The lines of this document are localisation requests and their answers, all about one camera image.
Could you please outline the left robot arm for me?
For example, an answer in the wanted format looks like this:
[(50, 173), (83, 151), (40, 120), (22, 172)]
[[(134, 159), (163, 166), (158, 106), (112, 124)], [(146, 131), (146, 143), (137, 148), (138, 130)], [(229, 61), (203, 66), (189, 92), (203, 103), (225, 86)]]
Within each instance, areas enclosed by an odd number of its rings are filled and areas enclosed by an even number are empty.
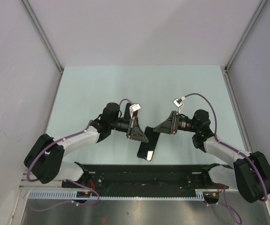
[(88, 175), (80, 163), (63, 161), (64, 156), (82, 147), (99, 143), (111, 135), (113, 130), (124, 132), (130, 140), (148, 142), (147, 136), (139, 126), (138, 111), (140, 104), (129, 102), (126, 115), (120, 117), (120, 104), (108, 103), (103, 112), (81, 131), (55, 138), (48, 134), (39, 136), (24, 165), (27, 167), (26, 179), (47, 184), (54, 179), (72, 180), (78, 187), (88, 183)]

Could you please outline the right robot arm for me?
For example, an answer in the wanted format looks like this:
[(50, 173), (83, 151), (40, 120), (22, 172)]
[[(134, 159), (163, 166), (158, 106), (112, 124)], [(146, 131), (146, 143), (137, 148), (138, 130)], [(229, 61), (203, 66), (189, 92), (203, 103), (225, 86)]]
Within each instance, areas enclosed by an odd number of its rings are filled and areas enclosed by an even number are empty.
[(197, 110), (193, 117), (172, 111), (170, 116), (153, 130), (174, 135), (177, 131), (192, 132), (193, 145), (205, 153), (214, 155), (227, 166), (212, 164), (202, 174), (201, 183), (212, 188), (217, 183), (237, 189), (249, 203), (264, 200), (270, 194), (270, 165), (259, 151), (249, 153), (218, 140), (210, 129), (211, 121), (205, 110)]

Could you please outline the black smartphone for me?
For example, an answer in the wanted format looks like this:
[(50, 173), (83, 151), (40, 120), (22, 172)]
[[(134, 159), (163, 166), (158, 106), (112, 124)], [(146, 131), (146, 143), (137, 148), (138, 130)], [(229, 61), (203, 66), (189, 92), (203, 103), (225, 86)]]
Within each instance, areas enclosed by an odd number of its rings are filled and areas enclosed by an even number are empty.
[(141, 142), (137, 152), (137, 157), (146, 161), (151, 161), (160, 137), (160, 133), (155, 132), (153, 127), (146, 127), (144, 134), (148, 138), (148, 142)]

